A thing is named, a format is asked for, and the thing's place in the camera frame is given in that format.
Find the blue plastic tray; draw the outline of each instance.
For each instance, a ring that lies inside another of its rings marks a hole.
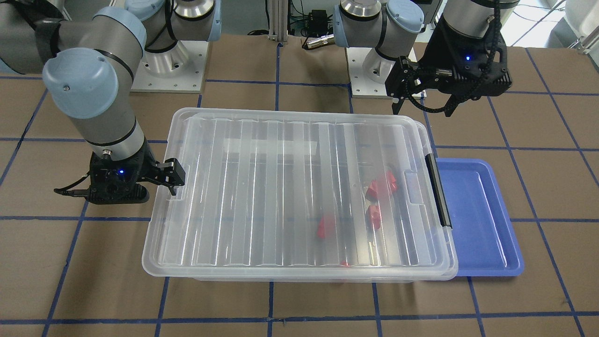
[[[491,166],[477,159],[437,158],[453,225],[458,276],[517,276],[522,253]]]

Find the metal base plate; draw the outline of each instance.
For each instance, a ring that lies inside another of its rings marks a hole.
[[[364,73],[362,64],[364,63],[364,59],[366,58],[366,55],[368,55],[368,52],[370,52],[371,49],[372,48],[359,47],[346,49],[349,79],[352,82],[352,97],[387,98],[390,100],[391,97],[387,96],[385,85],[369,79]],[[414,49],[410,51],[408,58],[412,61],[416,60],[416,54],[414,53]],[[424,97],[426,97],[426,91],[414,94],[413,96],[420,98],[421,95],[424,95]]]
[[[187,48],[191,59],[186,67],[177,69],[172,77],[156,77],[147,71],[146,60],[142,58],[131,91],[200,93],[208,57],[208,42],[182,41],[182,43]]]

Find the black handle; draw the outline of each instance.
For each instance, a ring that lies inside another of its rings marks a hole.
[[[451,226],[451,220],[449,219],[449,210],[447,209],[443,186],[441,185],[441,176],[439,176],[437,159],[433,154],[426,155],[424,159],[426,161],[426,167],[428,168],[428,175],[431,177],[432,191],[435,194],[435,202],[437,203],[437,211],[439,212],[441,226],[453,228]]]

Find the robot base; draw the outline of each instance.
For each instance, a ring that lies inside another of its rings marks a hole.
[[[384,83],[377,83],[364,73],[364,60],[372,48],[346,48],[347,64],[349,69],[349,79],[352,84],[352,97],[356,98],[387,98],[387,90]],[[410,51],[410,60],[416,60],[414,49]],[[423,94],[426,97],[426,91],[414,94],[414,97],[420,98]]]
[[[189,52],[190,62],[184,68],[178,69],[168,77],[157,77],[147,71],[146,59],[142,58],[132,92],[181,92],[198,94],[202,89],[204,71],[208,58],[208,42],[181,41]]]

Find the transparent lid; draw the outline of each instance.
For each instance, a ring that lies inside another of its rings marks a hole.
[[[422,124],[404,116],[185,108],[143,252],[156,276],[229,281],[451,279]]]

